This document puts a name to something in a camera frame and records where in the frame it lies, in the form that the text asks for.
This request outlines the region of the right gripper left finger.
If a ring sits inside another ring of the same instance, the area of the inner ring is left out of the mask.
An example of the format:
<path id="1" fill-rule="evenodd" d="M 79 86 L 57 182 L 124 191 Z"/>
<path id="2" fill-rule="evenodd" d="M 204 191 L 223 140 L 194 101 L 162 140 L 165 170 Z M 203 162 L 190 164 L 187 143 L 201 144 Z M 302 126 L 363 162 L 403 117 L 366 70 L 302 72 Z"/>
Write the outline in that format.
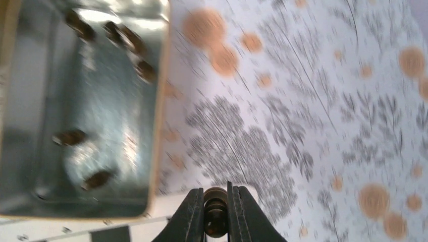
<path id="1" fill-rule="evenodd" d="M 204 241 L 203 189 L 191 189 L 153 242 Z"/>

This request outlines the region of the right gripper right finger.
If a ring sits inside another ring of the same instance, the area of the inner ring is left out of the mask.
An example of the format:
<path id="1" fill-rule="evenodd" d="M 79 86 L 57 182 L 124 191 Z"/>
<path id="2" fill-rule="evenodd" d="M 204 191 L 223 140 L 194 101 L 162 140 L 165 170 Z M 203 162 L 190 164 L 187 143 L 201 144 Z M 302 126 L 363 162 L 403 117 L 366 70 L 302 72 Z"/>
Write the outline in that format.
<path id="1" fill-rule="evenodd" d="M 227 182 L 228 241 L 286 242 L 245 186 Z"/>

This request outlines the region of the dark pawn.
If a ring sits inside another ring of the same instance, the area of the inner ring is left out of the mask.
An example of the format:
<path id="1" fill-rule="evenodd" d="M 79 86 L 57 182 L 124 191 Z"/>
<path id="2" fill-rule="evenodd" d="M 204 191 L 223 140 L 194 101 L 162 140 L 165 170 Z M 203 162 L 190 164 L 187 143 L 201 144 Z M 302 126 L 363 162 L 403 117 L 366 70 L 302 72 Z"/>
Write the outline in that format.
<path id="1" fill-rule="evenodd" d="M 227 192 L 220 187 L 212 187 L 204 192 L 204 232 L 212 238 L 220 238 L 228 233 Z"/>

